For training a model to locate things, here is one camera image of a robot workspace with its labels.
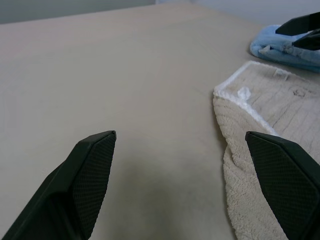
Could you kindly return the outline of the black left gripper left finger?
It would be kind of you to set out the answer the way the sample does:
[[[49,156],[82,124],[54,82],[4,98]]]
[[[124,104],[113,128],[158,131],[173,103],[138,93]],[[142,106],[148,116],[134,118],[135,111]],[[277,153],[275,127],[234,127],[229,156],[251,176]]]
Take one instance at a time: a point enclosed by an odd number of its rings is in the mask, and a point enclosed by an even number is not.
[[[1,240],[89,240],[107,192],[116,140],[114,130],[80,140]]]

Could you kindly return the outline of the beige ribbed towel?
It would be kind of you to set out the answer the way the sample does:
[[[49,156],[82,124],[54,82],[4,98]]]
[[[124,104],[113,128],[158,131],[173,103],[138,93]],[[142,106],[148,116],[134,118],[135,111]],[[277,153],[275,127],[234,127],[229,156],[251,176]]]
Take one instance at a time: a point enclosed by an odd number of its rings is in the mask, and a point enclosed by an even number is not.
[[[227,143],[227,212],[237,240],[288,240],[263,196],[245,135],[290,140],[320,165],[320,76],[308,80],[249,61],[215,87],[213,107]]]

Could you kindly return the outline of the light blue towel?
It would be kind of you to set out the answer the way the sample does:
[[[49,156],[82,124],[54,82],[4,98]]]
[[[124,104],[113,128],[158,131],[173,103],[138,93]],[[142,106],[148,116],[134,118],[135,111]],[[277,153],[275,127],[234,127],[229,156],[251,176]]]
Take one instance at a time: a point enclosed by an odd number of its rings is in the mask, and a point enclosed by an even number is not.
[[[250,44],[250,52],[257,58],[320,73],[320,50],[307,50],[292,46],[292,43],[306,33],[289,36],[277,34],[279,25],[263,28]]]

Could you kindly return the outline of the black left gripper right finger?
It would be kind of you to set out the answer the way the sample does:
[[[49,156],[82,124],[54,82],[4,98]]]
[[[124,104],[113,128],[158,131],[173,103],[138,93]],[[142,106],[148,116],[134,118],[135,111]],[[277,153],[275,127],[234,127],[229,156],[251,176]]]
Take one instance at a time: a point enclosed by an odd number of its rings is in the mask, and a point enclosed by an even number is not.
[[[279,136],[248,131],[245,140],[263,196],[288,240],[320,240],[320,165]]]

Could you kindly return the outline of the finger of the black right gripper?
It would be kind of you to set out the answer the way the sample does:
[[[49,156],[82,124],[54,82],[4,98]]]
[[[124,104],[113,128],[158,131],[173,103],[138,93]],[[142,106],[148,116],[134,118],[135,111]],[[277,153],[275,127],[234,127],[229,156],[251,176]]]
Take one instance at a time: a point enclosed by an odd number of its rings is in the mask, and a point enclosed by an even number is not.
[[[292,45],[296,48],[318,51],[320,50],[320,28],[311,31],[307,35],[294,41]]]
[[[275,31],[276,34],[296,36],[320,29],[320,12],[292,18]]]

